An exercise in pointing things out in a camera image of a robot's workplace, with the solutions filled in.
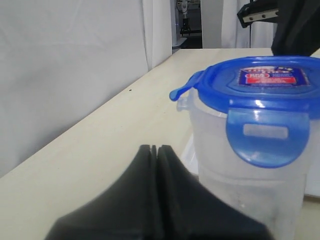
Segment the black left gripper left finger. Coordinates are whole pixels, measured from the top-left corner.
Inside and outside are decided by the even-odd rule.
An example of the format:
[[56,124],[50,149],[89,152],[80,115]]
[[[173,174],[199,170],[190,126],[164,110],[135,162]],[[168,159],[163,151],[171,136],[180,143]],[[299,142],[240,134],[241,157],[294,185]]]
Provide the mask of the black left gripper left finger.
[[142,145],[100,196],[59,218],[48,240],[158,240],[160,204],[155,146]]

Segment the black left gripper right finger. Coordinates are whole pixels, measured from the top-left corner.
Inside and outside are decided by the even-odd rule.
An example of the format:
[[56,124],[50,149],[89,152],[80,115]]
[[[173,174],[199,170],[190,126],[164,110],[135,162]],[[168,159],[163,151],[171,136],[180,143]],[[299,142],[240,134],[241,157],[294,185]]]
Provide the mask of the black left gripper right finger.
[[169,145],[158,149],[157,184],[166,240],[272,240],[268,228],[218,199]]

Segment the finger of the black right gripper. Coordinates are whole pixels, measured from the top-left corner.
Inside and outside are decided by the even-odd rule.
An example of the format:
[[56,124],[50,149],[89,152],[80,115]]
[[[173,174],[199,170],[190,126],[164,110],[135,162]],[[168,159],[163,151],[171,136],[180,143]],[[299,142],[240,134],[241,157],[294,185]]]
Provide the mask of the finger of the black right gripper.
[[279,0],[275,56],[311,56],[320,49],[320,1]]

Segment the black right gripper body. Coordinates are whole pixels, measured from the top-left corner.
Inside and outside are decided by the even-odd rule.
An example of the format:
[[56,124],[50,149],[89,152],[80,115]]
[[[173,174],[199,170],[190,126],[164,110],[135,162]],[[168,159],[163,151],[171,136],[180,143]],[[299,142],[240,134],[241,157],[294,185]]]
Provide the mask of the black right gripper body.
[[251,0],[243,5],[237,13],[238,20],[243,28],[247,28],[255,22],[276,24],[278,16],[277,0]]

